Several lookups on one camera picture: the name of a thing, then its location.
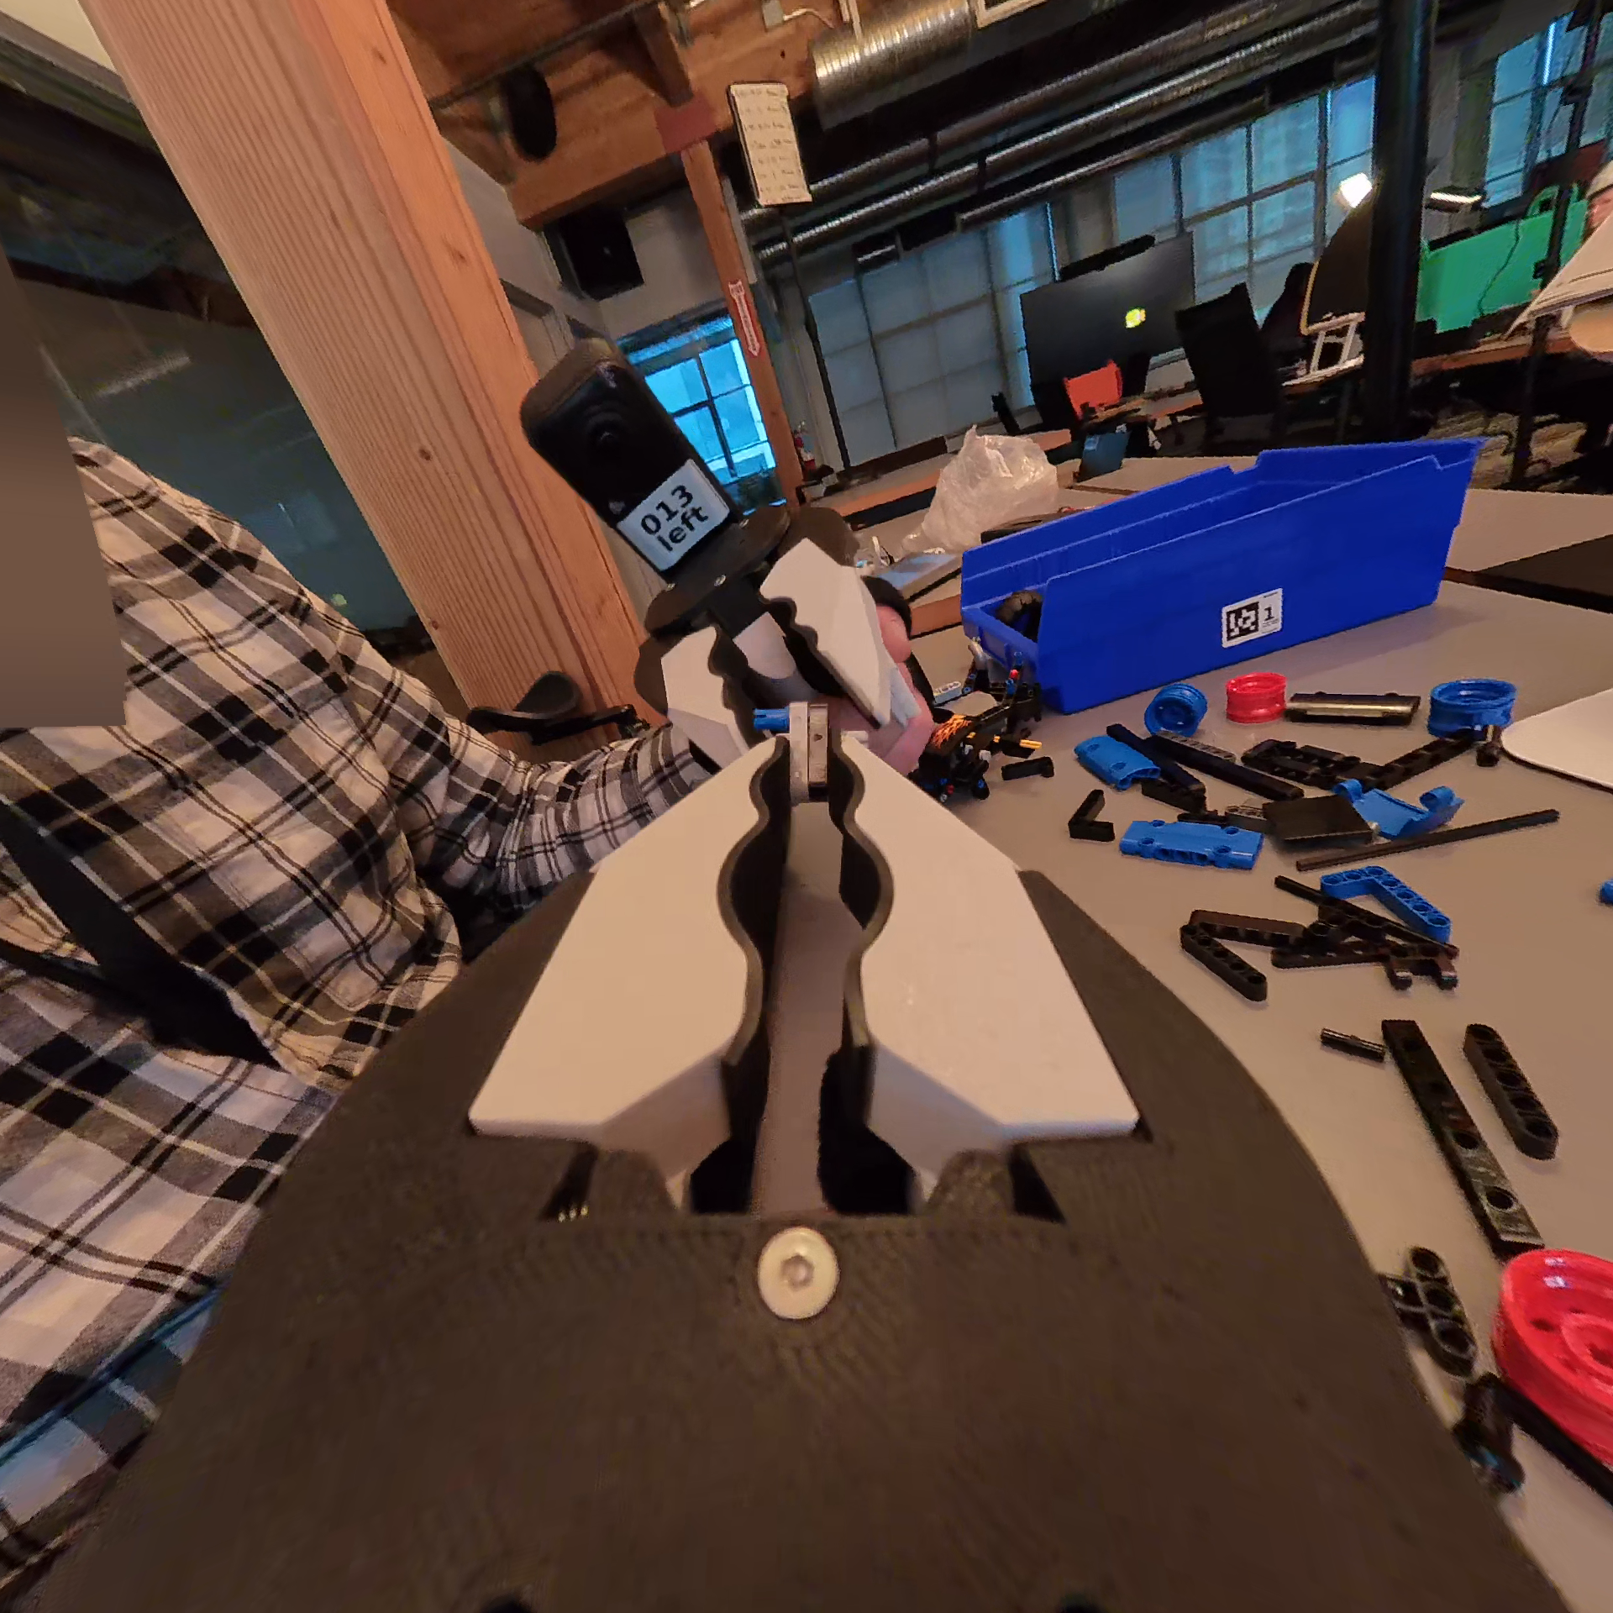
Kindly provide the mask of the black round ceiling speaker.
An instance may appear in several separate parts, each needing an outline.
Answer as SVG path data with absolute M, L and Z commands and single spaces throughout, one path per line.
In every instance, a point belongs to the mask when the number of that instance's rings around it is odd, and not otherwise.
M 499 76 L 497 93 L 513 150 L 542 163 L 557 150 L 557 109 L 549 80 L 535 66 L 519 66 Z

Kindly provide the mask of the black flat panel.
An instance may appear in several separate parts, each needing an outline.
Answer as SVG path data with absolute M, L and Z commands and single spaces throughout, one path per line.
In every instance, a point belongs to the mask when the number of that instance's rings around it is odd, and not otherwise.
M 1262 819 L 1262 833 L 1287 850 L 1343 850 L 1375 839 L 1375 827 L 1343 796 L 1267 801 Z

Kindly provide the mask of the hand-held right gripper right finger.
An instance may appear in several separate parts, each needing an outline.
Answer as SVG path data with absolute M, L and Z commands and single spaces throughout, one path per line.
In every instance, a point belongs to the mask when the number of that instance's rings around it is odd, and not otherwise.
M 819 1190 L 898 1216 L 963 1155 L 1119 1141 L 1139 1112 L 1059 958 L 1062 897 L 859 742 L 834 742 L 838 897 L 855 919 L 819 1094 Z

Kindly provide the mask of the white hanging paper sheet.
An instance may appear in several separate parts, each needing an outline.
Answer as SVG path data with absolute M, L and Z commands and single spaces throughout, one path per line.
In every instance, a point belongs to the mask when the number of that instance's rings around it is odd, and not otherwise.
M 744 173 L 759 209 L 811 205 L 811 184 L 782 81 L 735 81 L 727 88 Z

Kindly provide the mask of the person's left hand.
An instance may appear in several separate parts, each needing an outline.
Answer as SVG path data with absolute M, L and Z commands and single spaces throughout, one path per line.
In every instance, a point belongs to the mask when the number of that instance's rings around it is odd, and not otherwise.
M 878 635 L 892 662 L 885 689 L 889 720 L 873 732 L 869 748 L 898 775 L 911 775 L 934 735 L 931 684 L 911 646 L 911 612 L 905 597 L 875 579 L 867 584 L 875 602 Z

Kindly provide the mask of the black wall speaker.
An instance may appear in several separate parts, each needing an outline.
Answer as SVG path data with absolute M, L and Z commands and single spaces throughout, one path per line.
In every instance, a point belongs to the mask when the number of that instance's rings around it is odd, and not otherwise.
M 605 303 L 642 288 L 627 213 L 607 205 L 571 211 L 542 227 L 567 288 Z

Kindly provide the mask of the grey beam brick assembly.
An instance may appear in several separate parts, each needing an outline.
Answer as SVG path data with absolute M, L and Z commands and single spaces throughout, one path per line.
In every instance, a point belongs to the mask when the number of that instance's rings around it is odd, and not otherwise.
M 785 739 L 788 796 L 793 805 L 825 801 L 832 761 L 832 705 L 825 701 L 757 708 L 750 727 L 757 739 Z

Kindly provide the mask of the silver air duct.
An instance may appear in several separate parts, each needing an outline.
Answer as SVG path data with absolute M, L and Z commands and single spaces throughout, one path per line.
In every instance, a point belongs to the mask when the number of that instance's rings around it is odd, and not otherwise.
M 811 43 L 811 96 L 832 122 L 878 93 L 961 70 L 979 36 L 1038 4 L 842 4 L 846 20 Z

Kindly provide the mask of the grey desk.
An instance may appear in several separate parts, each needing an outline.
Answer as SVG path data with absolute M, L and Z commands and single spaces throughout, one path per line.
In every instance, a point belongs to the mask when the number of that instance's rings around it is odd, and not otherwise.
M 1609 1610 L 1573 1602 L 1436 1431 L 1387 1301 L 1243 1066 L 1052 888 L 1033 909 L 1139 1128 L 924 1167 L 873 1077 L 821 1090 L 819 1185 L 902 1220 L 905 1352 L 855 1352 L 816 1610 Z

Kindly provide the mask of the blue-lit paned window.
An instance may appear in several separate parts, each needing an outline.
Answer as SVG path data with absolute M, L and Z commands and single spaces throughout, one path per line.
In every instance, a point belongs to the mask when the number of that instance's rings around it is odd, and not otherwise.
M 690 315 L 621 351 L 740 511 L 781 504 L 775 454 L 727 315 Z

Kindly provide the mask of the black steel post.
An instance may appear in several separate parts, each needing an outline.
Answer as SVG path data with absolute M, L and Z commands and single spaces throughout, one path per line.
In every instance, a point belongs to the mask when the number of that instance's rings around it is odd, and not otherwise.
M 1409 420 L 1435 22 L 1436 4 L 1377 9 L 1360 350 L 1360 436 L 1373 443 L 1400 442 Z

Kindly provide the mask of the green panel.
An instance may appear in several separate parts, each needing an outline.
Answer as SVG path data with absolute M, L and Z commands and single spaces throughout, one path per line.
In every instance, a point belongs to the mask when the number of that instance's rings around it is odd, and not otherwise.
M 1424 243 L 1416 323 L 1458 334 L 1531 303 L 1544 284 L 1555 199 L 1555 190 L 1544 190 L 1514 220 Z

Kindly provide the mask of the blue tagged storage bin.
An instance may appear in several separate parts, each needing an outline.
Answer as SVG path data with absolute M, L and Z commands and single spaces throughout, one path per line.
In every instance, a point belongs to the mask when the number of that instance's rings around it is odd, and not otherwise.
M 1267 453 L 961 561 L 961 629 L 1077 713 L 1436 601 L 1479 438 Z M 994 612 L 1039 593 L 1038 642 Z

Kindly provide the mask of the long black axle rod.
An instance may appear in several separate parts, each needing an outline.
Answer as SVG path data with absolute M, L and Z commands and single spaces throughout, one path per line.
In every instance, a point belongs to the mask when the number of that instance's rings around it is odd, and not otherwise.
M 1609 1494 L 1609 1459 L 1593 1454 L 1568 1431 L 1552 1421 L 1535 1400 L 1520 1394 L 1517 1386 L 1497 1382 L 1497 1398 L 1505 1420 L 1535 1440 L 1548 1458 L 1552 1458 L 1566 1474 L 1583 1487 Z

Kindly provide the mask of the scattered toy brick pieces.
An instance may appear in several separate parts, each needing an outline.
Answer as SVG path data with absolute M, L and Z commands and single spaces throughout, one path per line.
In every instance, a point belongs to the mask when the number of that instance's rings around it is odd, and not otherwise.
M 1236 762 L 1185 739 L 1154 735 L 1143 742 L 1120 725 L 1081 742 L 1074 761 L 1112 789 L 1136 786 L 1143 797 L 1181 809 L 1174 821 L 1136 821 L 1127 831 L 1119 843 L 1129 856 L 1216 870 L 1250 870 L 1270 839 L 1262 833 L 1262 804 L 1301 797 L 1297 781 L 1325 781 L 1325 774 L 1310 771 L 1312 762 L 1340 762 L 1329 751 L 1285 744 L 1262 744 L 1244 754 L 1244 762 Z M 1332 796 L 1354 801 L 1375 827 L 1369 843 L 1436 833 L 1448 827 L 1462 805 L 1454 793 L 1440 786 L 1427 793 L 1417 809 L 1406 809 L 1387 796 L 1373 793 L 1363 778 L 1340 778 Z M 1400 993 L 1413 978 L 1432 978 L 1441 989 L 1458 983 L 1450 921 L 1413 888 L 1379 863 L 1358 863 L 1317 877 L 1314 888 L 1287 877 L 1275 878 L 1279 893 L 1314 905 L 1314 921 L 1297 924 L 1200 910 L 1181 928 L 1181 952 L 1248 1002 L 1267 1000 L 1267 974 L 1248 965 L 1236 947 L 1267 948 L 1273 967 L 1373 965 Z M 1502 1268 L 1527 1252 L 1548 1248 L 1514 1185 L 1482 1141 L 1475 1116 L 1416 1023 L 1385 1020 L 1379 1023 L 1379 1039 L 1358 1039 L 1335 1028 L 1324 1028 L 1317 1039 L 1320 1046 L 1337 1055 L 1387 1062 L 1397 1070 L 1475 1216 L 1479 1239 L 1502 1259 Z M 1429 1358 L 1448 1375 L 1467 1382 L 1455 1440 L 1470 1466 L 1497 1491 L 1517 1491 L 1520 1466 L 1512 1454 L 1517 1431 L 1505 1420 L 1497 1398 L 1497 1382 L 1502 1378 L 1497 1364 L 1494 1374 L 1475 1374 L 1477 1347 L 1450 1293 L 1444 1264 L 1435 1252 L 1416 1245 L 1406 1252 L 1405 1273 L 1383 1279 L 1383 1289 L 1400 1321 L 1421 1332 Z

